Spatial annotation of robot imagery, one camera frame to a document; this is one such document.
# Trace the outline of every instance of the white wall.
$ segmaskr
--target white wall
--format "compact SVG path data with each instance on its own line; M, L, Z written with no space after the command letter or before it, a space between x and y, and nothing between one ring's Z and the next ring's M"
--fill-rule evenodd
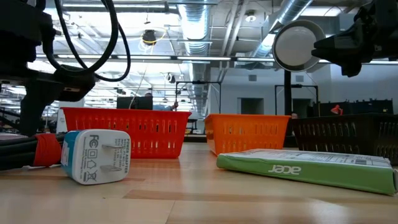
M398 113L398 67L393 65L363 65L361 72L348 78L337 65L327 65L312 74L320 89L322 103L345 100L391 100Z
M218 113L218 93L211 91L210 94L210 113ZM274 85L264 86L243 86L243 85L223 85L221 94L221 112L225 114L238 113L238 98L262 98L264 100L264 114L275 114L275 93ZM315 96L306 88L292 89L293 99L315 99ZM278 97L278 114L284 114L284 92Z

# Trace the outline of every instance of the acer logo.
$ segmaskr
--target acer logo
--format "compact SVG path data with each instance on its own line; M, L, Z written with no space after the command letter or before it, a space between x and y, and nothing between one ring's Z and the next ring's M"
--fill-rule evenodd
M301 171L301 167L274 165L272 167L272 170L269 170L268 172L273 172L273 173L277 173L277 174L299 175L300 171Z

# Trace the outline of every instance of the fluorescent light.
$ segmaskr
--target fluorescent light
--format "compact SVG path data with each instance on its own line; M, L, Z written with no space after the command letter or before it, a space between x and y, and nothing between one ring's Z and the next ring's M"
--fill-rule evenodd
M390 61L374 60L374 61L369 62L369 64L371 64L371 65L398 65L398 62L396 62L396 61L390 62Z
M319 63L331 63L331 62L329 62L327 60L324 60L324 59L321 59L321 60L319 60ZM396 61L390 62L390 61L382 61L382 60L373 60L371 62L362 63L362 64L363 65L398 65L398 62L396 62Z
M98 59L101 58L102 55L79 55L80 58L92 58L92 59ZM58 55L59 58L75 58L74 55Z
M213 60L213 61L229 61L230 57L196 57L196 56L179 56L177 60Z
M237 58L239 62L275 62L273 58Z
M118 56L119 59L127 59L126 55ZM133 55L131 59L134 60L170 60L170 56L156 56L156 55Z
M66 3L62 5L63 7L104 7L103 4L73 4L73 3ZM115 4L114 7L116 8L159 8L157 5L150 5L150 4Z

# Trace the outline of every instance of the computer monitor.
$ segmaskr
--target computer monitor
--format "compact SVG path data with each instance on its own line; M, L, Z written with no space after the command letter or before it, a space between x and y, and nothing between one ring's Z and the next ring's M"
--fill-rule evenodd
M132 97L118 97L116 108L117 109L134 109L134 110L152 110L153 99L152 97L135 97L130 106Z

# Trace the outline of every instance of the plug prong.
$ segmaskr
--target plug prong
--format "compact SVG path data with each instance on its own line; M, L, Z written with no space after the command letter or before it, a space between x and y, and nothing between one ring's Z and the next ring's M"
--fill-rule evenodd
M109 144L103 144L102 148L103 149L124 149L125 146L112 146L112 145L109 145Z
M112 165L104 165L104 166L100 166L101 170L104 172L116 172L116 171L121 171L122 168L116 167L116 166L112 166Z

